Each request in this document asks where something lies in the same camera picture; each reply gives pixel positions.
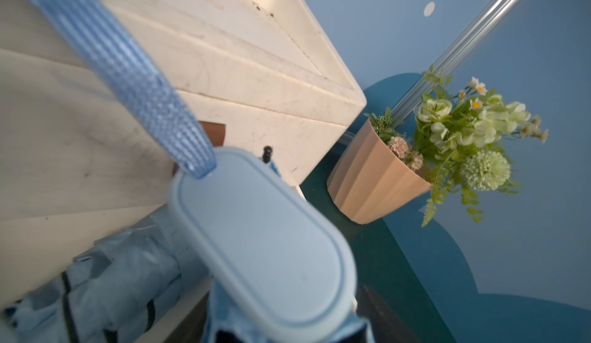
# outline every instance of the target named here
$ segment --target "painted wall mural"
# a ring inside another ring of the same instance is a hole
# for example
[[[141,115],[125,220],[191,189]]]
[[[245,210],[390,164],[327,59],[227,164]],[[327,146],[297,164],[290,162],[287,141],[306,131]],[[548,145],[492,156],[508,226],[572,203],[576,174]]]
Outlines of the painted wall mural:
[[[489,0],[306,1],[380,112]],[[591,341],[589,34],[591,0],[522,0],[453,72],[452,90],[476,76],[544,116],[544,146],[506,144],[522,193],[483,193],[481,224],[453,197],[425,229],[425,197],[385,217],[460,343]]]

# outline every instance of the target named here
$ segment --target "green pom-pom flower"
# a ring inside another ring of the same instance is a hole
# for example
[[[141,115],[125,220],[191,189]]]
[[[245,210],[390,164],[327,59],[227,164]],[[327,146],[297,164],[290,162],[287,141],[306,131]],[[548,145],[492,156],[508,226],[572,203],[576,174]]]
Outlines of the green pom-pom flower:
[[[480,151],[466,159],[460,174],[476,191],[494,191],[511,176],[511,165],[499,152]]]

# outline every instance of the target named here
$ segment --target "blue woven strap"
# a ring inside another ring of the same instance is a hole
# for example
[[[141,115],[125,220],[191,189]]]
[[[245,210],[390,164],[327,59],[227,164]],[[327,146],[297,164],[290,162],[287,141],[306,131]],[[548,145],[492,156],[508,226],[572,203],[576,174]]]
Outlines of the blue woven strap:
[[[198,178],[211,142],[166,77],[100,0],[29,0],[168,155]]]

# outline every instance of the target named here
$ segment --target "flower pot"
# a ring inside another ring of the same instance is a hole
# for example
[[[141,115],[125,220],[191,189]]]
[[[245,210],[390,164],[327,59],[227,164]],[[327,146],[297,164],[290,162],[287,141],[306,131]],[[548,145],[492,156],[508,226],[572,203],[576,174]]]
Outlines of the flower pot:
[[[327,187],[345,216],[367,224],[426,193],[431,184],[396,157],[368,120],[330,173]]]

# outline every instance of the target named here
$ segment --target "black knob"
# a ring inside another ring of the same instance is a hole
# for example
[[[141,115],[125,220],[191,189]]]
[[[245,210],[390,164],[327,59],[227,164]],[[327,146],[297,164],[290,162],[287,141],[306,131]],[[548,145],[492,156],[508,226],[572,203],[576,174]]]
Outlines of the black knob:
[[[263,153],[262,153],[262,162],[269,163],[269,161],[271,161],[272,154],[273,154],[273,148],[271,148],[270,146],[264,147]]]

